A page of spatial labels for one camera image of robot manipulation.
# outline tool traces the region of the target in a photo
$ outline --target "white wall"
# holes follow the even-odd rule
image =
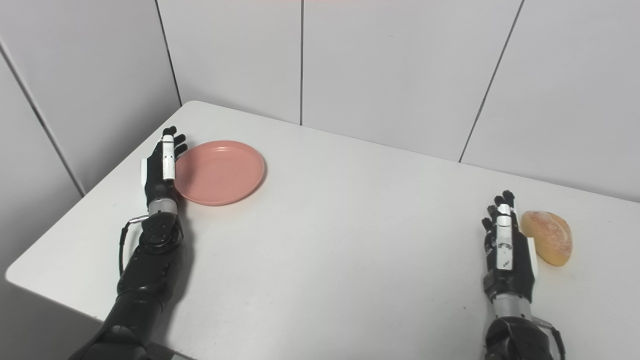
[[[1,56],[0,128],[0,273],[4,274],[80,194]],[[4,276],[0,324],[0,357],[11,360],[66,359],[98,326],[15,287]]]
[[[179,101],[154,0],[0,0],[10,61],[85,190]]]
[[[303,125],[458,161],[519,5],[305,1]]]
[[[300,0],[158,4],[182,102],[300,122]]]
[[[640,201],[638,14],[527,0],[463,162]]]

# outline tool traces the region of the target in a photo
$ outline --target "wall seam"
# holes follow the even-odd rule
[[[471,140],[471,135],[474,133],[476,129],[476,124],[478,119],[480,119],[480,114],[484,108],[484,103],[486,102],[486,97],[489,95],[489,90],[491,90],[491,86],[493,85],[493,80],[495,79],[496,73],[498,73],[498,68],[500,67],[500,62],[502,61],[502,57],[504,56],[504,51],[507,49],[507,45],[509,44],[509,40],[511,39],[511,34],[513,33],[513,29],[516,26],[516,22],[520,16],[520,11],[522,10],[522,6],[524,5],[525,0],[520,2],[520,6],[518,7],[518,11],[516,12],[516,16],[513,19],[513,23],[511,24],[511,29],[509,29],[509,34],[507,35],[507,39],[504,42],[504,46],[502,46],[502,51],[500,52],[500,56],[498,57],[498,62],[495,64],[495,68],[493,69],[493,74],[491,75],[491,80],[489,80],[489,85],[486,87],[486,91],[484,92],[484,97],[480,102],[480,107],[478,108],[478,112],[476,113],[476,118],[474,119],[474,124],[471,126],[471,131],[469,131],[469,135],[467,136],[467,141],[465,142],[464,148],[462,148],[462,153],[460,154],[460,159],[458,163],[462,162],[462,157],[464,157],[465,152],[467,151],[467,146],[469,145],[469,140]]]
[[[166,33],[164,31],[164,22],[162,15],[160,14],[160,5],[156,2],[156,10],[158,12],[158,20],[160,20],[160,29],[162,30],[162,38],[164,39],[164,47],[166,48],[166,55],[169,57],[169,66],[171,67],[171,74],[173,75],[173,85],[175,86],[175,92],[178,94],[178,102],[182,106],[182,97],[180,96],[180,88],[178,88],[178,79],[175,77],[175,70],[173,69],[173,60],[171,59],[171,51],[169,51],[169,43],[166,41]]]
[[[8,51],[6,50],[4,44],[2,43],[1,40],[0,40],[0,56],[4,59],[4,61],[6,62],[7,66],[9,67],[9,71],[11,71],[11,73],[13,75],[13,78],[15,79],[16,83],[18,83],[18,86],[20,87],[20,90],[22,91],[22,94],[24,95],[24,97],[26,98],[27,102],[29,103],[29,106],[31,107],[31,110],[33,111],[36,119],[38,119],[38,122],[40,123],[40,126],[42,126],[42,129],[44,130],[45,134],[47,135],[47,138],[49,139],[49,142],[53,146],[53,149],[56,151],[56,154],[58,155],[60,161],[62,162],[62,165],[64,166],[65,170],[67,171],[67,174],[69,175],[69,177],[71,178],[71,181],[73,182],[74,186],[76,187],[76,190],[80,193],[80,196],[84,197],[86,195],[86,191],[84,190],[84,186],[82,185],[80,180],[78,180],[78,178],[77,178],[76,174],[74,173],[74,171],[71,169],[71,166],[69,165],[69,162],[67,161],[67,159],[66,159],[66,157],[65,157],[65,155],[64,155],[64,153],[62,151],[62,148],[58,144],[58,141],[56,140],[56,137],[53,135],[51,127],[49,126],[49,124],[46,122],[46,120],[42,116],[42,113],[38,109],[38,106],[36,105],[36,102],[35,102],[33,96],[31,95],[31,92],[27,88],[27,85],[25,84],[25,82],[22,80],[22,78],[18,74],[18,71],[15,68],[15,66],[13,66],[13,62],[11,61],[11,58],[9,57]]]

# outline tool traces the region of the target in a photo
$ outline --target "black robotic finger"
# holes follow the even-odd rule
[[[491,220],[495,222],[495,219],[498,217],[498,207],[496,207],[496,205],[489,205],[486,211],[491,216]]]
[[[484,230],[487,230],[487,232],[489,232],[491,231],[491,229],[493,229],[493,222],[490,218],[484,218],[482,219],[482,226],[484,226]]]
[[[178,129],[176,129],[175,126],[166,127],[163,130],[162,135],[175,135],[177,131]]]
[[[179,158],[180,155],[184,154],[184,152],[187,151],[187,149],[188,149],[188,146],[185,143],[182,143],[182,144],[176,146],[175,151],[174,151],[175,158],[176,159]]]
[[[175,146],[178,146],[182,144],[185,140],[187,140],[187,137],[184,136],[184,134],[176,135],[173,137],[173,144]]]
[[[500,195],[494,197],[493,198],[493,202],[495,203],[496,206],[500,206],[502,204],[505,204],[504,199]]]
[[[509,190],[504,190],[502,192],[502,198],[504,199],[504,201],[509,204],[509,206],[513,207],[514,204],[514,200],[515,200],[515,195],[513,195],[513,193]]]

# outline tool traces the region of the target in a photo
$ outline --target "black wire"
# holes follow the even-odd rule
[[[122,252],[124,251],[124,243],[127,240],[127,231],[129,231],[130,221],[127,221],[127,225],[124,225],[122,232],[120,233],[120,250],[118,251],[118,265],[120,267],[120,276],[124,272],[124,261],[122,259]]]

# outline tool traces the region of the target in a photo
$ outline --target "prosthetic hand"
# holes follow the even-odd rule
[[[170,303],[186,257],[178,218],[178,193],[173,187],[175,159],[187,150],[184,135],[163,132],[145,162],[148,215],[131,219],[120,239],[120,281],[115,304],[98,333],[70,360],[147,360],[147,347],[160,314]],[[130,224],[142,233],[127,268],[122,247]]]
[[[536,252],[518,228],[514,199],[509,190],[496,196],[488,208],[490,218],[482,221],[488,271],[484,292],[495,310],[485,337],[485,359],[564,360],[560,332],[531,316]]]

